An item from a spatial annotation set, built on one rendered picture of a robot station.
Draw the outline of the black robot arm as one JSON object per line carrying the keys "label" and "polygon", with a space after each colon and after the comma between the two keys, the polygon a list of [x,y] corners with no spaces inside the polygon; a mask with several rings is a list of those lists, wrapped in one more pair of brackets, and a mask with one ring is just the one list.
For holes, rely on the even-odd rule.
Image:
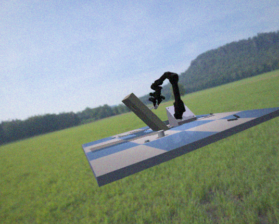
{"label": "black robot arm", "polygon": [[175,97],[175,103],[173,103],[174,111],[175,111],[174,116],[176,119],[183,119],[182,118],[183,112],[186,112],[186,109],[180,97],[179,86],[178,86],[179,75],[177,73],[169,72],[169,71],[165,72],[159,79],[155,80],[154,83],[152,83],[150,88],[157,93],[161,93],[162,86],[159,85],[162,85],[163,81],[166,78],[169,79],[173,87],[173,93]]}

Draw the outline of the grey service panel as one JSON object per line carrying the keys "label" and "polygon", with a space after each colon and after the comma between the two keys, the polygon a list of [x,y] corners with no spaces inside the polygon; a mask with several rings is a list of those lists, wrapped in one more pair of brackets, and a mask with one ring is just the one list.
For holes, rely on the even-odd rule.
{"label": "grey service panel", "polygon": [[153,131],[170,129],[134,93],[127,95],[122,102]]}

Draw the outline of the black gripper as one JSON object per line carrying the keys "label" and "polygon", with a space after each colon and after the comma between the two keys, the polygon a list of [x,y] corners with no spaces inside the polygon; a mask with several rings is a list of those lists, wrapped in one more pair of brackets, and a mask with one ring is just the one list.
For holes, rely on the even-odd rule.
{"label": "black gripper", "polygon": [[156,100],[158,100],[157,104],[159,105],[161,103],[162,99],[165,99],[165,97],[162,96],[161,93],[154,92],[154,94],[155,94],[154,98],[150,97],[149,101],[153,102],[153,105],[155,107],[156,102],[157,102]]}

